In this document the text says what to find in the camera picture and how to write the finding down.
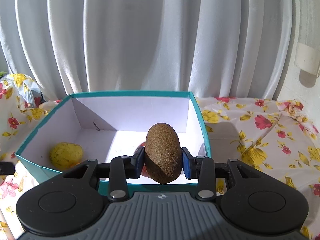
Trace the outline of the white curtain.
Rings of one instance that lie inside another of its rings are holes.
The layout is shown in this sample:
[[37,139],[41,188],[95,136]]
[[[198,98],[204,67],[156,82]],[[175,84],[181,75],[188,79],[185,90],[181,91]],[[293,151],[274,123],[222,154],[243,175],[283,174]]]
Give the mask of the white curtain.
[[1,67],[50,99],[98,90],[273,98],[292,0],[1,0]]

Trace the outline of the yellow pear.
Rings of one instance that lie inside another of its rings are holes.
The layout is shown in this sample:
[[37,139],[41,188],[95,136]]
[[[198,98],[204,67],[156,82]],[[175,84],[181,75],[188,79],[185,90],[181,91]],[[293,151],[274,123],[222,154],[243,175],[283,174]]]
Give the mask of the yellow pear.
[[61,142],[49,152],[50,163],[59,171],[68,170],[82,162],[84,151],[80,145]]

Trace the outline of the teal cardboard box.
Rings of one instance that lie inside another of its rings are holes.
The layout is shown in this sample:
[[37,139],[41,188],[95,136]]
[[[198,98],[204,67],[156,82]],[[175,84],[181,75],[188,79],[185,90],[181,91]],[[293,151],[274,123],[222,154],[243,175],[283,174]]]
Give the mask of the teal cardboard box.
[[103,91],[72,94],[40,121],[16,155],[42,183],[59,174],[49,151],[60,142],[80,145],[84,160],[109,163],[132,156],[151,126],[169,124],[193,156],[211,155],[201,110],[191,92]]

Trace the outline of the brown kiwi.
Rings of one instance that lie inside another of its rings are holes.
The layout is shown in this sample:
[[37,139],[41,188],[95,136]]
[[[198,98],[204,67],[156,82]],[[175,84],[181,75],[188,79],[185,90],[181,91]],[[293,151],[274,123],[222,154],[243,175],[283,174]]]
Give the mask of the brown kiwi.
[[182,170],[182,150],[175,130],[165,123],[153,125],[145,141],[145,167],[160,184],[176,180]]

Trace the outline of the floral bed sheet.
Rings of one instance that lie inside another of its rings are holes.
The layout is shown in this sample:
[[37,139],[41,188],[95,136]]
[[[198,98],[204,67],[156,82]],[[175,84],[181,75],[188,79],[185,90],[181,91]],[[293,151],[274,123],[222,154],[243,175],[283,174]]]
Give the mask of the floral bed sheet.
[[[237,158],[298,189],[309,204],[302,234],[319,239],[319,130],[297,100],[203,98],[197,103],[217,162]],[[13,162],[14,174],[1,176],[1,239],[22,233],[16,216],[18,198],[37,181],[16,157],[32,129],[57,105],[44,100],[25,74],[1,78],[1,160]]]

